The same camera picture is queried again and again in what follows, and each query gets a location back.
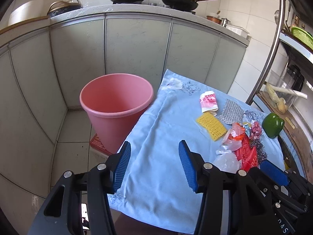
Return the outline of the red cardboard box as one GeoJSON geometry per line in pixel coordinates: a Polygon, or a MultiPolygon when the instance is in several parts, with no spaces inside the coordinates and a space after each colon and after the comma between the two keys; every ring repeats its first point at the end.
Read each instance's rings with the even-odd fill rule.
{"type": "Polygon", "coordinates": [[[241,168],[246,172],[258,166],[256,147],[250,146],[250,140],[246,134],[241,141],[241,147],[235,151],[235,155],[241,163],[241,168]]]}

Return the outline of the colourful paper ball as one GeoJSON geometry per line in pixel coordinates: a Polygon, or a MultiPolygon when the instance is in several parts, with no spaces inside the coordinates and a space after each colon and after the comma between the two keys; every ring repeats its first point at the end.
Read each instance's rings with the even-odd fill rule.
{"type": "Polygon", "coordinates": [[[258,121],[252,121],[251,123],[244,122],[243,127],[249,139],[260,139],[262,135],[262,128],[258,121]]]}

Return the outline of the orange clear plastic bag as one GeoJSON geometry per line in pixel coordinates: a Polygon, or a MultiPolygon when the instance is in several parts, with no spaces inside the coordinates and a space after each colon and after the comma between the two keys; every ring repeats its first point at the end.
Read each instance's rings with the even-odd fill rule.
{"type": "Polygon", "coordinates": [[[238,160],[236,152],[242,147],[245,129],[239,123],[233,123],[222,139],[221,145],[216,150],[216,158],[213,164],[221,171],[236,173],[241,169],[241,161],[238,160]]]}

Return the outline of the yellow foam fruit net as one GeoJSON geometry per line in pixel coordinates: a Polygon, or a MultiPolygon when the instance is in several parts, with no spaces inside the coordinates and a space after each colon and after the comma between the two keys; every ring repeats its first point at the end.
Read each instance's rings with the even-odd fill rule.
{"type": "Polygon", "coordinates": [[[227,132],[224,125],[210,112],[204,112],[196,119],[196,122],[207,130],[213,141],[218,140],[227,132]]]}

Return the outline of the silver mesh dish cloth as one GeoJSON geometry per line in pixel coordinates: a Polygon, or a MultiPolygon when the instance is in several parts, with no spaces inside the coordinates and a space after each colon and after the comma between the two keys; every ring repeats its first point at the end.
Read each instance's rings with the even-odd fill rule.
{"type": "Polygon", "coordinates": [[[234,101],[227,99],[218,119],[227,125],[232,125],[233,123],[242,124],[243,116],[244,110],[234,101]]]}

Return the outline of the pink plastic trash bucket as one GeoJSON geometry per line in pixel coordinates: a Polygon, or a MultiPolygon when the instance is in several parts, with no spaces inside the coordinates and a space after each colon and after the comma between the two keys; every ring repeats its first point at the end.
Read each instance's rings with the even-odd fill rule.
{"type": "Polygon", "coordinates": [[[80,104],[106,151],[115,154],[153,97],[153,87],[146,79],[115,73],[87,83],[80,92],[80,104]]]}

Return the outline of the grey kitchen cabinet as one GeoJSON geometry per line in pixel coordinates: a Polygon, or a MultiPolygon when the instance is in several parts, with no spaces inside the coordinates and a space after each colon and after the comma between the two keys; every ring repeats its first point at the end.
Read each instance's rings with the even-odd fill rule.
{"type": "Polygon", "coordinates": [[[66,168],[95,162],[79,95],[130,73],[157,90],[166,70],[228,92],[249,40],[199,16],[96,6],[1,30],[1,191],[45,198],[66,168]]]}

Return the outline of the steel wool scrubber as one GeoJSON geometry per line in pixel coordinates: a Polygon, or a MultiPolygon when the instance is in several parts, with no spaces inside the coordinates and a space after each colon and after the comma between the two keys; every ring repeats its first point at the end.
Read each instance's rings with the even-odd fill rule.
{"type": "Polygon", "coordinates": [[[267,160],[267,153],[265,152],[264,145],[260,139],[252,139],[250,145],[251,147],[256,148],[257,160],[259,164],[267,160]]]}

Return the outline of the steel shelf rack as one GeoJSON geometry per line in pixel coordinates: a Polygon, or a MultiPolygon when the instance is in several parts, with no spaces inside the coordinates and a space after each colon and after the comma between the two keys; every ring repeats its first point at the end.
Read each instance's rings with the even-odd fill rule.
{"type": "Polygon", "coordinates": [[[291,28],[304,27],[312,31],[312,7],[304,0],[279,0],[276,29],[264,68],[246,103],[265,113],[275,112],[285,120],[279,140],[285,144],[291,162],[308,180],[312,179],[312,49],[291,33],[291,28]],[[304,78],[301,92],[307,97],[283,93],[288,109],[278,110],[266,91],[266,83],[291,88],[289,67],[295,67],[304,78]]]}

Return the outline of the green bell pepper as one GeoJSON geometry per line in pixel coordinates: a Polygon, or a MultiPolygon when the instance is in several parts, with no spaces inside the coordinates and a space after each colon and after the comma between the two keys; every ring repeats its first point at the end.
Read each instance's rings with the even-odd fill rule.
{"type": "Polygon", "coordinates": [[[268,114],[262,122],[262,128],[269,138],[277,137],[284,125],[284,119],[275,113],[268,114]]]}

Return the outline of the ginger root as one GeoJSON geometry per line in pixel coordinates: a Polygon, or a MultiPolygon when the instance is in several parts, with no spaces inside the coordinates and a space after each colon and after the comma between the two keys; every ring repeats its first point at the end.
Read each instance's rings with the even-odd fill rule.
{"type": "Polygon", "coordinates": [[[276,105],[277,105],[278,111],[281,114],[286,113],[286,111],[288,110],[288,106],[285,104],[285,99],[284,98],[279,98],[279,101],[278,101],[278,103],[276,105]]]}

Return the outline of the red box under bucket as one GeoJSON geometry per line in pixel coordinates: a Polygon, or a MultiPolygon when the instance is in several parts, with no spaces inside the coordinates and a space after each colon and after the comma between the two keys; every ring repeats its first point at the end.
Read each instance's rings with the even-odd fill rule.
{"type": "Polygon", "coordinates": [[[97,134],[95,134],[93,136],[93,138],[91,138],[90,146],[91,146],[91,148],[93,148],[94,150],[100,152],[101,154],[104,154],[104,155],[107,155],[107,156],[112,155],[112,153],[107,151],[107,149],[102,145],[102,143],[100,141],[100,138],[98,137],[97,134]]]}

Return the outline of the white leek stalk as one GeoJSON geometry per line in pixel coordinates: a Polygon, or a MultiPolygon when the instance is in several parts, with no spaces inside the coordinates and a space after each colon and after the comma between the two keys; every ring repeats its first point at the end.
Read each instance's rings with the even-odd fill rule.
{"type": "Polygon", "coordinates": [[[277,91],[277,92],[283,92],[283,93],[287,93],[287,94],[292,94],[294,96],[298,96],[298,97],[306,99],[306,100],[308,99],[308,96],[305,93],[302,93],[302,92],[299,92],[299,91],[295,91],[295,90],[292,90],[292,89],[275,87],[273,85],[272,85],[272,88],[274,89],[274,91],[277,91]]]}

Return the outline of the clear glass container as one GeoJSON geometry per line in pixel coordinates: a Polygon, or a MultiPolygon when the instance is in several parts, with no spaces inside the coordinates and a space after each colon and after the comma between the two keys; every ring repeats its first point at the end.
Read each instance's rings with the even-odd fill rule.
{"type": "Polygon", "coordinates": [[[280,114],[285,114],[293,103],[304,97],[299,91],[292,90],[283,79],[271,71],[262,92],[270,106],[280,114]]]}

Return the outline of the light blue floral tablecloth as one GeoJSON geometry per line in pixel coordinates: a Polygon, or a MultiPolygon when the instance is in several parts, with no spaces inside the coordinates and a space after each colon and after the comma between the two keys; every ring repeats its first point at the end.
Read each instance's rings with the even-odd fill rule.
{"type": "Polygon", "coordinates": [[[117,234],[193,233],[202,195],[192,191],[179,158],[180,141],[206,162],[216,159],[221,142],[197,123],[200,95],[210,87],[170,70],[155,101],[140,117],[127,141],[131,156],[122,186],[109,205],[120,212],[117,234]]]}

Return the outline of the black blender jug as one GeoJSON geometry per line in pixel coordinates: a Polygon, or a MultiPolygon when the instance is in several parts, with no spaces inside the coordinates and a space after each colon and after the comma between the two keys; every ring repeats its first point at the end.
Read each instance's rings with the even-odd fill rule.
{"type": "Polygon", "coordinates": [[[297,65],[288,65],[286,68],[286,74],[284,76],[284,82],[295,91],[301,91],[305,82],[304,76],[297,65]]]}

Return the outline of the pink white paper packet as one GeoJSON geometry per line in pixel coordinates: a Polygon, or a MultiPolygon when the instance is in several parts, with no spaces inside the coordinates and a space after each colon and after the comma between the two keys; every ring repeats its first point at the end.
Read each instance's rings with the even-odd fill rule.
{"type": "Polygon", "coordinates": [[[202,113],[210,113],[213,116],[217,115],[218,104],[214,91],[206,91],[200,95],[200,106],[202,113]]]}

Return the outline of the green plastic basket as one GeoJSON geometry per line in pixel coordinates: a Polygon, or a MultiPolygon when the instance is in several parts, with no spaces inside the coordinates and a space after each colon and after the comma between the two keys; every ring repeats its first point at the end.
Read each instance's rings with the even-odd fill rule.
{"type": "Polygon", "coordinates": [[[313,38],[308,32],[306,32],[302,28],[294,26],[291,28],[291,33],[308,47],[313,49],[313,38]]]}

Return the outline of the white rectangular dish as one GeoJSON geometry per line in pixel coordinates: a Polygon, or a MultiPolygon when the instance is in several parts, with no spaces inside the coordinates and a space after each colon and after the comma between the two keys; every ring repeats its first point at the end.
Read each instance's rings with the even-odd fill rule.
{"type": "Polygon", "coordinates": [[[244,38],[247,38],[249,36],[249,32],[240,26],[228,24],[226,25],[226,28],[244,38]]]}

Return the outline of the small steel cup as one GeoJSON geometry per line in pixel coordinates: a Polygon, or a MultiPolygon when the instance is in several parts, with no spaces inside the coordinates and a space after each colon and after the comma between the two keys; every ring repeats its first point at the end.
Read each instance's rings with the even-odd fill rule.
{"type": "Polygon", "coordinates": [[[221,19],[221,26],[226,27],[227,25],[229,25],[231,23],[230,20],[228,20],[227,18],[222,18],[221,19]]]}

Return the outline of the copper bowl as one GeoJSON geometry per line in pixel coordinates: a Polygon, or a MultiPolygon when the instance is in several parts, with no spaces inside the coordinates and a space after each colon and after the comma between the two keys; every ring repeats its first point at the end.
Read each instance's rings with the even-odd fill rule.
{"type": "Polygon", "coordinates": [[[218,10],[216,13],[209,12],[206,18],[214,23],[221,24],[222,20],[220,18],[220,12],[220,10],[218,10]]]}

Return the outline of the white round appliance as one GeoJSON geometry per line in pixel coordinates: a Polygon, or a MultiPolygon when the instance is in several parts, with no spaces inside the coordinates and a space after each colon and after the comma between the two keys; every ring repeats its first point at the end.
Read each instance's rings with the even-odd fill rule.
{"type": "Polygon", "coordinates": [[[10,14],[8,26],[28,19],[38,18],[41,16],[42,9],[43,0],[32,0],[24,3],[10,14]]]}

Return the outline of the black wooden-handled frying pan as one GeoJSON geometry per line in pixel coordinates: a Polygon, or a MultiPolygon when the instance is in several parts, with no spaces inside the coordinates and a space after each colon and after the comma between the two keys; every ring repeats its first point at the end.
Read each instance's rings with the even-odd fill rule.
{"type": "Polygon", "coordinates": [[[165,5],[170,6],[171,9],[191,12],[198,7],[198,2],[212,1],[212,0],[162,0],[165,5]]]}

